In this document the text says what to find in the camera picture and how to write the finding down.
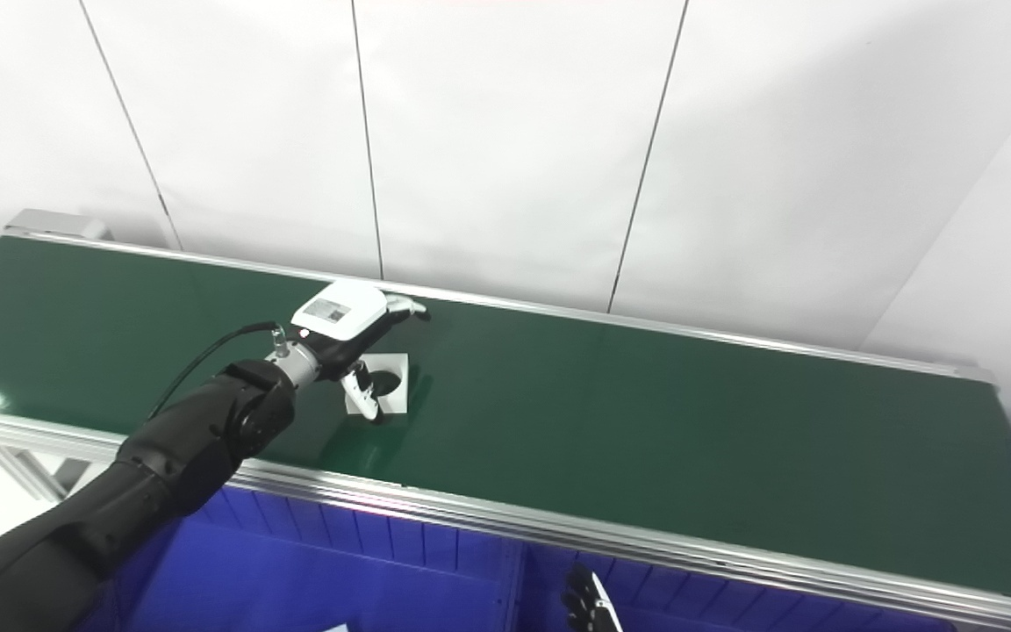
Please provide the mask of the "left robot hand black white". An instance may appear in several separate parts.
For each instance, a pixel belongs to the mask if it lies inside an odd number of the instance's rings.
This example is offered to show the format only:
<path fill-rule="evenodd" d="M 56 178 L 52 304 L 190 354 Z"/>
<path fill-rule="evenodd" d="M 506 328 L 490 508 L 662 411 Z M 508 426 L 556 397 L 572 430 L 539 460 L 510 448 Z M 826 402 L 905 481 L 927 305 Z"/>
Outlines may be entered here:
<path fill-rule="evenodd" d="M 338 383 L 358 412 L 380 424 L 383 411 L 376 395 L 366 352 L 397 324 L 408 319 L 429 321 L 426 305 L 374 285 L 338 280 L 293 313 L 298 344 L 313 357 L 314 379 Z"/>

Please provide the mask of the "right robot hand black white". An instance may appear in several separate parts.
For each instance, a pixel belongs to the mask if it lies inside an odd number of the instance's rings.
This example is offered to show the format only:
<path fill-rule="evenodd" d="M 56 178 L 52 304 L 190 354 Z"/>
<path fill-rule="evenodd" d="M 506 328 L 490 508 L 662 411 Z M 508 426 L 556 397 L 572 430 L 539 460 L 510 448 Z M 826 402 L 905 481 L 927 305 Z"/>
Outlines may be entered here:
<path fill-rule="evenodd" d="M 584 564 L 574 563 L 566 573 L 561 602 L 566 609 L 567 625 L 572 631 L 623 630 L 598 573 Z"/>

